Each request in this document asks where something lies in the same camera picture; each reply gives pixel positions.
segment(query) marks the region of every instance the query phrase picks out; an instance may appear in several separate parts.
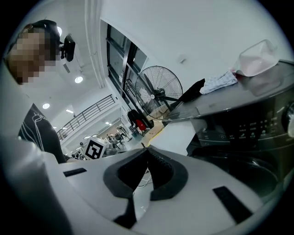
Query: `balcony railing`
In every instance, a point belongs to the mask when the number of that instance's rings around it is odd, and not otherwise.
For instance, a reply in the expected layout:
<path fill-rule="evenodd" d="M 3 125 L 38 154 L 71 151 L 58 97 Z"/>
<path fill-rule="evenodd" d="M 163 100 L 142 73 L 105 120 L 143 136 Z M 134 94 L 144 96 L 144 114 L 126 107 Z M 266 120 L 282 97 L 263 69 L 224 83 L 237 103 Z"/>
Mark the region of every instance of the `balcony railing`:
<path fill-rule="evenodd" d="M 102 112 L 104 109 L 108 108 L 109 106 L 111 106 L 114 103 L 115 103 L 115 101 L 114 101 L 112 95 L 109 95 L 109 96 L 103 98 L 102 100 L 98 101 L 97 103 L 93 104 L 89 108 L 85 109 L 84 111 L 82 111 L 80 114 L 78 114 L 76 117 L 74 117 L 68 123 L 66 123 L 57 132 L 59 140 L 65 139 L 70 133 L 72 133 L 75 129 L 77 129 L 83 123 L 90 120 L 92 117 L 94 117 L 98 113 Z"/>

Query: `gray countertop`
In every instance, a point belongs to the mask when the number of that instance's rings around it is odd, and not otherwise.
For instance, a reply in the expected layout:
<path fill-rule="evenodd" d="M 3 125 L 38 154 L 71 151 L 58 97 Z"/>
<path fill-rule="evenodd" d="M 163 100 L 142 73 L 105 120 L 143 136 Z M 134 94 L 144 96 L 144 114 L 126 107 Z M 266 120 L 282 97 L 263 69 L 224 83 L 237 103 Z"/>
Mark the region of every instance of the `gray countertop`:
<path fill-rule="evenodd" d="M 294 87 L 294 64 L 279 61 L 269 70 L 254 77 L 237 74 L 238 83 L 181 103 L 163 120 L 187 120 L 255 103 Z"/>

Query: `black shirt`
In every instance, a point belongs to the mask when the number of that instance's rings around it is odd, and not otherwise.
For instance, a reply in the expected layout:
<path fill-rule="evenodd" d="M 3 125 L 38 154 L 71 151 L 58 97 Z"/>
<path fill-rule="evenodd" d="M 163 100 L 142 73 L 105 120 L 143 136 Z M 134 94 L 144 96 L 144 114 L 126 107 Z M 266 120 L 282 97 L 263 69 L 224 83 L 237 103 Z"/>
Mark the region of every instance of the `black shirt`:
<path fill-rule="evenodd" d="M 58 163 L 66 162 L 56 131 L 35 104 L 27 113 L 18 135 L 34 142 L 42 151 L 52 153 Z"/>

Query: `white wall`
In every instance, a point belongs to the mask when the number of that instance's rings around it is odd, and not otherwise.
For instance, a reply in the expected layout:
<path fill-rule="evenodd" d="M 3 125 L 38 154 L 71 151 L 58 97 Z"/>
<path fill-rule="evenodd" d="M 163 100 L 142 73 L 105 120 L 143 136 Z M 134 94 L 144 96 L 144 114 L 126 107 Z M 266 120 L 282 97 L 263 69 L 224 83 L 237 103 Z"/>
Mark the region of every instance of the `white wall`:
<path fill-rule="evenodd" d="M 101 19 L 128 37 L 152 64 L 173 71 L 187 90 L 224 73 L 251 45 L 269 39 L 294 61 L 281 29 L 254 0 L 104 0 Z M 184 55 L 183 64 L 177 57 Z"/>
<path fill-rule="evenodd" d="M 74 115 L 72 113 L 66 112 L 67 109 L 71 111 L 74 110 L 72 105 L 68 105 L 52 121 L 50 121 L 51 125 L 56 127 L 56 131 L 59 131 L 61 127 L 73 119 Z"/>
<path fill-rule="evenodd" d="M 110 95 L 112 92 L 108 88 L 93 89 L 88 93 L 84 94 L 80 99 L 73 102 L 73 111 L 76 115 L 84 111 L 86 108 L 95 104 L 99 100 Z"/>

